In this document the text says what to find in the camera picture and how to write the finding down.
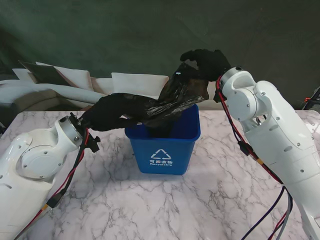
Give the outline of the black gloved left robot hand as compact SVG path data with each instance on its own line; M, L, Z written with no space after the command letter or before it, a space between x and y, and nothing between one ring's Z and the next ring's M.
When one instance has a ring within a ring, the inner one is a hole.
M106 132L136 125L147 118L147 109L155 100L129 93L113 93L100 98L80 120L94 131Z

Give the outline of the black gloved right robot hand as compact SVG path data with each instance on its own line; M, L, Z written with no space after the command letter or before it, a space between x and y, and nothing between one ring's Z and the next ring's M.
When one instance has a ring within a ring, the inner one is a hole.
M198 69L189 70L192 78L215 82L220 76L232 68L225 55L219 50L190 50L180 56L180 61L195 61Z

